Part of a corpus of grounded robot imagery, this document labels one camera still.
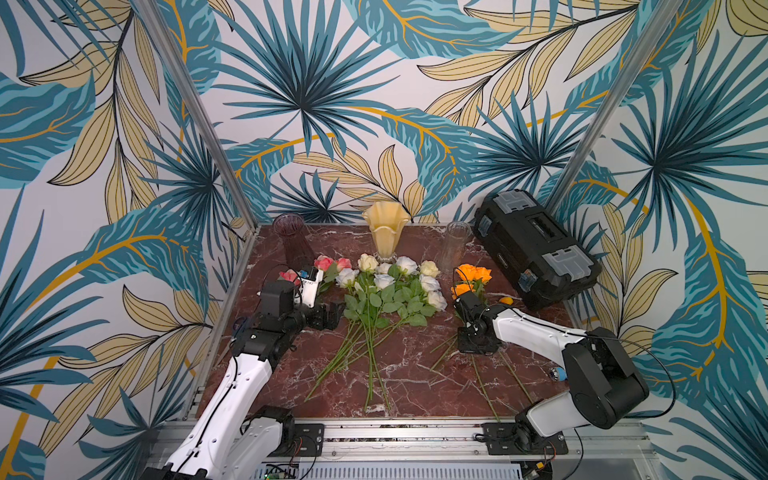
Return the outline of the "orange rose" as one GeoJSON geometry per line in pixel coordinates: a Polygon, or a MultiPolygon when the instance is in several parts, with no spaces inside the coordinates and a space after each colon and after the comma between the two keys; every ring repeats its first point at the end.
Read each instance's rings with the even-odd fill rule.
{"type": "Polygon", "coordinates": [[[455,333],[442,341],[431,350],[431,353],[440,351],[441,355],[430,367],[431,371],[437,372],[441,365],[451,355],[455,353],[473,353],[475,349],[474,336],[475,327],[473,325],[472,309],[478,302],[476,292],[472,283],[459,283],[451,289],[453,295],[453,319],[458,322],[455,333]]]}
{"type": "Polygon", "coordinates": [[[471,264],[462,264],[455,268],[455,272],[464,282],[472,282],[477,277],[477,269],[474,265],[471,264]]]}
{"type": "Polygon", "coordinates": [[[474,270],[474,280],[482,284],[487,284],[492,279],[491,270],[485,267],[476,267],[474,270]]]}

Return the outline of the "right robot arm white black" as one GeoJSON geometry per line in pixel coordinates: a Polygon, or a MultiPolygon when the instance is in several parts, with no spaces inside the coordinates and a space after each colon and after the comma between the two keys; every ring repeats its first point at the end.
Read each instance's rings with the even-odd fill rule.
{"type": "Polygon", "coordinates": [[[460,352],[486,355],[503,343],[513,344],[564,371],[567,391],[516,417],[517,435],[529,443],[587,425],[610,429],[649,396],[621,340],[605,328],[566,328],[504,304],[488,306],[472,292],[458,296],[454,308],[463,321],[458,329],[460,352]]]}

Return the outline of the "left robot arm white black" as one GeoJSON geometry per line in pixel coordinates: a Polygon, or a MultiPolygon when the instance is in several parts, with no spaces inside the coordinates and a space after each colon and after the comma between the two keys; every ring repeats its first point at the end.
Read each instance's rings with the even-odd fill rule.
{"type": "Polygon", "coordinates": [[[322,281],[300,278],[265,284],[256,312],[243,320],[220,384],[191,432],[160,468],[143,479],[250,479],[257,466],[295,441],[295,421],[282,407],[248,415],[283,356],[307,328],[333,330],[344,306],[320,302],[322,281]]]}

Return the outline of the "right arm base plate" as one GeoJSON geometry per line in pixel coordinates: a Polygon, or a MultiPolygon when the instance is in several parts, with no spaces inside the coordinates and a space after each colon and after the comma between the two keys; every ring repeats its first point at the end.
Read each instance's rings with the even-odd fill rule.
{"type": "Polygon", "coordinates": [[[491,456],[533,455],[557,456],[569,452],[565,437],[557,433],[549,437],[537,434],[531,427],[512,422],[484,423],[482,431],[473,435],[486,446],[491,456]]]}

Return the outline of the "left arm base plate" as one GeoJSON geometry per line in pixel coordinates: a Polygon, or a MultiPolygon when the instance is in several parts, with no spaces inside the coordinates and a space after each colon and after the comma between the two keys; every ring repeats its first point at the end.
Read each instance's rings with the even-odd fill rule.
{"type": "Polygon", "coordinates": [[[319,457],[323,452],[325,425],[300,423],[285,431],[278,448],[267,458],[319,457]]]}

